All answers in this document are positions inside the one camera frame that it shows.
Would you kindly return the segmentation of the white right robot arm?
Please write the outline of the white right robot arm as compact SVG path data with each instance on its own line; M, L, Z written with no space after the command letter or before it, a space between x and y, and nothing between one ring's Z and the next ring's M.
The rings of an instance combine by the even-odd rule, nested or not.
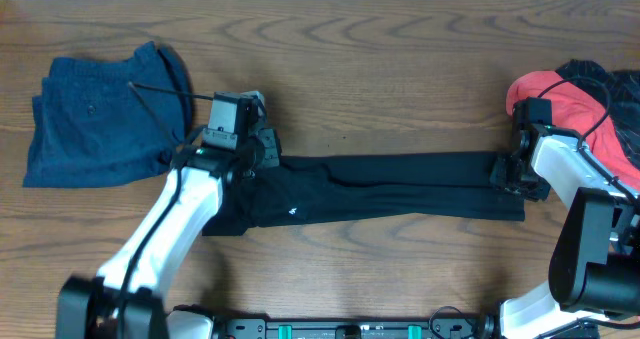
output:
M595 335L639 327L639 196L572 130L532 124L513 132L498 184L531 200L554 191L568 213L546 282L508 299L478 326L481 338Z

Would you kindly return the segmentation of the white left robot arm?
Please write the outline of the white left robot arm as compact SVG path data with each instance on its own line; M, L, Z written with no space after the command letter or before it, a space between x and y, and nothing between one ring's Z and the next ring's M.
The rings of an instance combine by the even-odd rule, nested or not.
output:
M226 189L274 167L272 128L229 151L187 143L175 155L158 200L124 246L92 279L72 276L57 301L58 338L212 338L213 318L194 307L167 312L165 297L186 254L223 203Z

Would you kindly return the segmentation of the black polo shirt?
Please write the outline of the black polo shirt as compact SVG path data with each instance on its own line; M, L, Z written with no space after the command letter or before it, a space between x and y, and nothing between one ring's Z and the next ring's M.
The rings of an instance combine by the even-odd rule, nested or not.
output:
M427 214L522 221L522 198L494 188L494 152L284 157L224 195L205 236L251 228Z

